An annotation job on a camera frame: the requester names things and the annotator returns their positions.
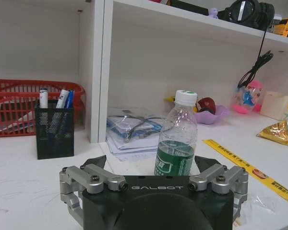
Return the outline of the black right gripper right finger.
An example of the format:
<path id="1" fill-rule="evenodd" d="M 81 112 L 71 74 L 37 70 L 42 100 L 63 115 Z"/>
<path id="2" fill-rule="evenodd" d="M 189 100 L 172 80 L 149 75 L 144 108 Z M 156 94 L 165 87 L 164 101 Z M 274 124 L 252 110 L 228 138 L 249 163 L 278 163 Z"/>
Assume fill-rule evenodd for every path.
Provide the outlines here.
<path id="1" fill-rule="evenodd" d="M 220 164 L 215 159 L 195 156 L 195 163 L 200 171 L 198 175 L 189 177 L 189 189 L 191 191 L 204 191 L 208 185 L 211 185 L 212 191 L 225 195 L 232 191 L 233 201 L 233 219 L 240 216 L 241 205 L 247 200 L 249 174 L 245 168 L 233 166 L 228 169 L 227 166 Z"/>

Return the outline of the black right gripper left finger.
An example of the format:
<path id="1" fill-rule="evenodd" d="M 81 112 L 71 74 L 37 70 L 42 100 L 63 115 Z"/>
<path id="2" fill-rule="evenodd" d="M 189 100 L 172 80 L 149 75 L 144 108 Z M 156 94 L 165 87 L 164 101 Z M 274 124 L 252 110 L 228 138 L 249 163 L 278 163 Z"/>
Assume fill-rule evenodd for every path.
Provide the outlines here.
<path id="1" fill-rule="evenodd" d="M 124 176 L 113 174 L 104 169 L 106 156 L 88 159 L 80 167 L 64 167 L 60 176 L 60 199 L 67 204 L 69 214 L 75 220 L 83 220 L 84 214 L 79 200 L 83 191 L 99 194 L 106 185 L 109 190 L 123 192 L 128 188 Z"/>

